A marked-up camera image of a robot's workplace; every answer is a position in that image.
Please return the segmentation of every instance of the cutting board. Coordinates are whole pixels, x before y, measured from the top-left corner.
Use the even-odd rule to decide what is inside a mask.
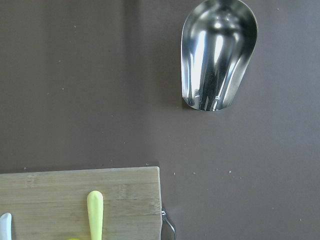
[[[0,174],[13,240],[90,239],[87,195],[103,194],[104,240],[160,240],[158,167]]]

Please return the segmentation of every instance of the utensil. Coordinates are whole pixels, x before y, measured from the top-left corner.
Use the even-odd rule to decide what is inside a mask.
[[[182,97],[194,109],[231,105],[255,48],[258,25],[239,0],[206,0],[190,12],[181,38]]]
[[[102,240],[102,224],[104,216],[104,197],[99,191],[92,191],[87,199],[91,240]]]
[[[11,240],[11,213],[7,212],[0,217],[0,240]]]

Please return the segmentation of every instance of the bamboo board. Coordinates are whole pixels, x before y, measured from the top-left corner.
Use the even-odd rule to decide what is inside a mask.
[[[90,239],[87,195],[103,194],[103,240],[160,240],[158,167],[0,174],[13,240]]]

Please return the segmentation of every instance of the metal scoop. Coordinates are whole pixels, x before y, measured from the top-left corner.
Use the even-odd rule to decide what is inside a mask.
[[[229,107],[254,51],[258,25],[239,0],[206,0],[186,18],[181,39],[182,97],[197,110]]]

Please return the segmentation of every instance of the yellow utensil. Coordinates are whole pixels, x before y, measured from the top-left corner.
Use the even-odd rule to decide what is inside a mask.
[[[104,197],[99,191],[92,191],[86,199],[90,225],[91,240],[102,240],[102,223],[104,217]]]

